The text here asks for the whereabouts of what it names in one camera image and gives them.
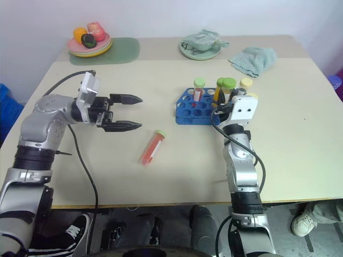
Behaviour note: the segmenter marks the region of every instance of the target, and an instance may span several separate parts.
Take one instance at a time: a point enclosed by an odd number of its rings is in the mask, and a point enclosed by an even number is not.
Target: green placemat
[[[69,54],[69,61],[74,65],[100,65],[129,63],[137,59],[139,55],[139,42],[132,37],[112,38],[111,48],[102,55],[82,58]]]

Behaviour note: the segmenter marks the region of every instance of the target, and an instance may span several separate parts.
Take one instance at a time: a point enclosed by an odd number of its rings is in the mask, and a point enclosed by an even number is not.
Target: white sneaker
[[[317,227],[317,222],[307,213],[303,213],[294,218],[290,226],[292,233],[298,237],[306,236],[314,227]]]

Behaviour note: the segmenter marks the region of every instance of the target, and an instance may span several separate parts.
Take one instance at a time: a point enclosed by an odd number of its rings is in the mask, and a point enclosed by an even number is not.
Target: plastic bag
[[[183,42],[199,51],[208,51],[214,44],[218,44],[220,47],[227,47],[229,45],[228,42],[219,39],[218,33],[206,29],[197,34],[186,36]]]

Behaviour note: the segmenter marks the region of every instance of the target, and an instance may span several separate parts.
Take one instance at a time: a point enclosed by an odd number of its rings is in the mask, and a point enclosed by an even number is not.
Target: test tube rack
[[[211,125],[212,103],[215,88],[203,88],[199,102],[193,99],[193,88],[187,88],[176,102],[176,123],[179,125]],[[218,115],[213,117],[214,124],[219,124]]]

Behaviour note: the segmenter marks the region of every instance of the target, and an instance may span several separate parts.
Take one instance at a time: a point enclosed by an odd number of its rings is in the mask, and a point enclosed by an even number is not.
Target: green cap
[[[194,79],[194,87],[199,88],[199,87],[204,87],[205,86],[206,80],[204,78],[195,78]]]
[[[164,131],[162,131],[162,130],[156,130],[155,133],[161,134],[164,138],[166,138],[166,136],[167,136],[166,133]]]
[[[224,78],[222,82],[222,87],[228,89],[234,89],[236,86],[236,80],[233,78]]]
[[[223,79],[224,78],[217,79],[217,87],[222,87],[223,86]]]

